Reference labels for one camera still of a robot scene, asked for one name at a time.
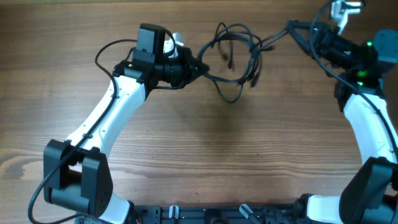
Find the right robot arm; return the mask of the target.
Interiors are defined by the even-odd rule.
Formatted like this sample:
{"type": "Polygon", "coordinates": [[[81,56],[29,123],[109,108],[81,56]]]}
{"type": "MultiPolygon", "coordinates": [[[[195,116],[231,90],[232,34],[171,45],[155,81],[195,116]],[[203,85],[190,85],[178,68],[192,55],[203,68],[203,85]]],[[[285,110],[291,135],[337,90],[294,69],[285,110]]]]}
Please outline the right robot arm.
{"type": "Polygon", "coordinates": [[[397,133],[387,112],[385,74],[397,64],[397,31],[382,29],[362,44],[342,38],[324,22],[289,21],[287,31],[307,54],[344,71],[335,98],[349,121],[362,166],[340,195],[303,195],[296,219],[307,223],[397,223],[397,133]]]}

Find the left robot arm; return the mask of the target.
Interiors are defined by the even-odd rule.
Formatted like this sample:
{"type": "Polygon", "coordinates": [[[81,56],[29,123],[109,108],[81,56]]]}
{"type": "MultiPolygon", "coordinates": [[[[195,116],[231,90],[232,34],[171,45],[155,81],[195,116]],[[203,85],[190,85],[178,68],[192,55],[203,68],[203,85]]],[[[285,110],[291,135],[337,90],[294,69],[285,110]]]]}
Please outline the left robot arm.
{"type": "Polygon", "coordinates": [[[108,165],[113,144],[151,91],[182,89],[208,70],[176,34],[141,24],[126,58],[109,72],[108,92],[89,117],[66,140],[46,145],[44,179],[37,193],[72,210],[76,218],[132,223],[133,203],[113,192],[108,165]]]}

